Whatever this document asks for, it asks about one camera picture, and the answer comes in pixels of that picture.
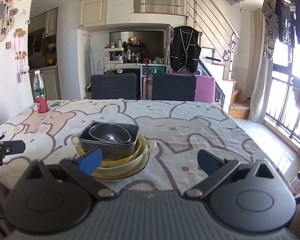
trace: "round metal bowl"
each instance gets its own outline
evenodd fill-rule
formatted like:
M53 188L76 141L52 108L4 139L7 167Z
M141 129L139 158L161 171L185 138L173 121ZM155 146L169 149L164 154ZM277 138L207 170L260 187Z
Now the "round metal bowl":
M96 140L112 144L125 144L131 141L130 133L115 123L97 124L89 130L89 134Z

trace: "white cabinet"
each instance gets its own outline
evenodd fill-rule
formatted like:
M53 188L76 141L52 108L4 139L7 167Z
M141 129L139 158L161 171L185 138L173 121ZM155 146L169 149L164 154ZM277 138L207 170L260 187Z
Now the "white cabinet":
M36 30L42 29L45 27L46 14L39 15L30 19L30 24L28 25L28 32L35 32Z
M46 12L45 36L49 37L57 34L58 8Z
M34 87L33 87L34 70L31 70L29 74L30 74L32 96L35 101ZM58 70L56 68L51 69L51 67L45 67L45 68L41 68L40 74L43 79L44 91L45 91L47 100L61 100L59 79L58 79Z
M78 28L106 25L108 0L82 0L79 3Z

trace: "floor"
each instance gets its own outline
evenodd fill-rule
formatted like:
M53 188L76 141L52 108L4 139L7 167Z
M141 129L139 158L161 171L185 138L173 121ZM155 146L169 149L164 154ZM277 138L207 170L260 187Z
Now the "floor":
M300 167L300 159L297 157L296 152L268 127L246 119L234 120L248 133L291 182Z

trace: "table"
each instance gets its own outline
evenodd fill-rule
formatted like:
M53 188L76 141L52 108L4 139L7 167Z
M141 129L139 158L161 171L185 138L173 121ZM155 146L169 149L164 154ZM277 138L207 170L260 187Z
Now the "table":
M45 114L39 114L36 105L30 106L0 126L4 140L26 143L23 154L6 156L0 167L0 180L7 187L15 185L34 159L53 164L73 157L71 135L81 132L93 121L134 123L147 139L157 141L141 172L126 179L103 182L116 192L178 189L183 193L207 177L198 167L200 149L221 159L236 158L244 163L269 159L247 133L214 104L123 99L59 102L60 106L50 106Z

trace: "bowl handle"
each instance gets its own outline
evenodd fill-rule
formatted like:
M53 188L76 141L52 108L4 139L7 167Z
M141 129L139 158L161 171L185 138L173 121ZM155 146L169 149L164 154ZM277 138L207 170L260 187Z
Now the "bowl handle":
M143 152L143 156L146 156L148 153L152 152L157 146L157 142L155 140L146 140L146 145L149 146L149 149Z
M76 143L73 141L74 140L74 138L77 138L78 137L78 133L76 133L76 134L73 134L73 135L71 135L70 136L70 141L72 142L72 144L75 146L76 145Z

